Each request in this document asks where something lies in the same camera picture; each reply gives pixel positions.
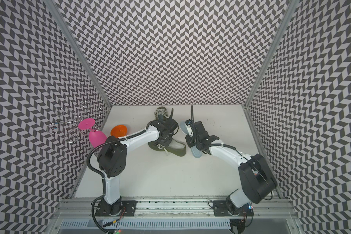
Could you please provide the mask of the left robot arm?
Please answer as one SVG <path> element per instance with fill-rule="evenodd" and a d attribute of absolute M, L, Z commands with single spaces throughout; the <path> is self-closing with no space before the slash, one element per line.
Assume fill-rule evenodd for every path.
<path fill-rule="evenodd" d="M 122 210 L 120 174 L 126 167 L 127 154 L 151 141 L 168 146 L 176 129 L 177 122 L 170 118 L 151 121 L 145 129 L 132 135 L 107 138 L 97 156 L 103 178 L 103 199 L 98 204 L 97 215 L 116 216 Z"/>

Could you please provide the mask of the green shoe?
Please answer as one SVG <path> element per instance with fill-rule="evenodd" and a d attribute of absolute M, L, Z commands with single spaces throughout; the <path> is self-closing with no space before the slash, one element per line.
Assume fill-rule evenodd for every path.
<path fill-rule="evenodd" d="M 169 118 L 168 110 L 163 106 L 158 107 L 154 112 L 154 115 L 156 121 L 165 121 Z"/>
<path fill-rule="evenodd" d="M 174 154 L 178 157 L 183 157 L 187 153 L 186 145 L 180 141 L 175 140 L 175 139 L 172 139 L 172 141 L 170 142 L 170 144 L 168 146 L 163 146 L 159 143 L 156 143 L 156 141 L 150 141 L 148 143 L 148 146 L 152 150 L 159 151 L 159 152 L 165 152 L 166 154 Z"/>

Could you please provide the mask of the blue insole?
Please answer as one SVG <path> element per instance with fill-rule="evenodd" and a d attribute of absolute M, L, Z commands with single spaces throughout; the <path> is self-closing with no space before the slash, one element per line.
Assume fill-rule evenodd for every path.
<path fill-rule="evenodd" d="M 186 143 L 187 143 L 188 147 L 191 149 L 192 155 L 197 159 L 200 158 L 202 156 L 202 152 L 200 150 L 198 150 L 196 147 L 195 140 L 193 139 L 193 133 L 191 135 L 187 134 L 187 130 L 186 130 L 184 121 L 182 121 L 180 123 L 180 128 L 181 128 L 181 131 L 186 135 L 186 137 L 185 137 Z"/>

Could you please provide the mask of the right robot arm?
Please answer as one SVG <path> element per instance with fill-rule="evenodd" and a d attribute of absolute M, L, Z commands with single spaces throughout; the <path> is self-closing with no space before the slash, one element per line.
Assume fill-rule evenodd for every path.
<path fill-rule="evenodd" d="M 241 187 L 230 193 L 225 201 L 225 209 L 230 215 L 253 215 L 251 204 L 258 204 L 267 195 L 273 194 L 277 181 L 262 155 L 245 154 L 225 144 L 219 137 L 208 135 L 200 121 L 192 123 L 187 120 L 181 123 L 180 128 L 195 158 L 209 154 L 238 171 Z"/>

